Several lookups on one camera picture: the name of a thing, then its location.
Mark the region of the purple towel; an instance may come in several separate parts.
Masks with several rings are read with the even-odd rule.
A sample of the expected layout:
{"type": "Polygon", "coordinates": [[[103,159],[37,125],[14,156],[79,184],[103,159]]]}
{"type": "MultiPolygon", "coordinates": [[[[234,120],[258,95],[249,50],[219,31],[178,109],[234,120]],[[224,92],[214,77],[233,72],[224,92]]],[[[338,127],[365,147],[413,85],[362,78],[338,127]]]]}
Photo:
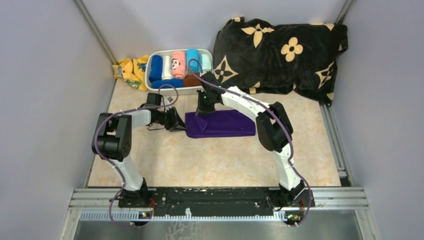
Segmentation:
{"type": "Polygon", "coordinates": [[[193,139],[251,137],[256,125],[237,110],[217,110],[206,115],[185,113],[186,135],[193,139]]]}

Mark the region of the pink panda towel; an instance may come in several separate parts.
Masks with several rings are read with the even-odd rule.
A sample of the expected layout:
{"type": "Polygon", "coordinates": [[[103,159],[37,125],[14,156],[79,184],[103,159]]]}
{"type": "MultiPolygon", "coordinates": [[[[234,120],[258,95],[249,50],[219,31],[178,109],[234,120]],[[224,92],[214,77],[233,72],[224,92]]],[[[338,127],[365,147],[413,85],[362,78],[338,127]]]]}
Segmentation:
{"type": "Polygon", "coordinates": [[[183,51],[174,51],[171,54],[171,73],[177,79],[186,76],[186,55],[183,51]]]}

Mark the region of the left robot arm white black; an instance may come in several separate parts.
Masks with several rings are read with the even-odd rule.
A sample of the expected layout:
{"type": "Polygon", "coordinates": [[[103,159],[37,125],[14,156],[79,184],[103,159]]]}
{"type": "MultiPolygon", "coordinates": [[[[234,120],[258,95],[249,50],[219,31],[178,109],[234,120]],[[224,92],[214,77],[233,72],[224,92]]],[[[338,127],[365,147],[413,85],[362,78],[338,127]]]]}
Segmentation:
{"type": "Polygon", "coordinates": [[[101,113],[91,143],[94,154],[111,164],[121,179],[117,194],[121,208],[146,207],[151,201],[147,182],[137,171],[131,158],[132,131],[138,127],[159,124],[167,131],[184,131],[187,126],[175,107],[172,98],[148,93],[146,102],[139,108],[119,113],[101,113]]]}

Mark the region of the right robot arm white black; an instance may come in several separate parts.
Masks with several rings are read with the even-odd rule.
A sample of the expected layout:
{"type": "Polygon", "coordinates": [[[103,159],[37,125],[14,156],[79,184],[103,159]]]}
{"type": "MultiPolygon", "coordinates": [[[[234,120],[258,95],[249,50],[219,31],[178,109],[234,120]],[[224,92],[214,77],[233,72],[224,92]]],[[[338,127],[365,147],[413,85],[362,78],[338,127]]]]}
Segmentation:
{"type": "Polygon", "coordinates": [[[280,102],[266,103],[250,96],[237,86],[218,84],[212,73],[197,78],[202,89],[198,91],[197,114],[209,114],[216,104],[230,107],[255,123],[261,145],[272,152],[279,172],[279,197],[287,206],[295,206],[302,197],[306,180],[294,163],[293,127],[280,102]]]}

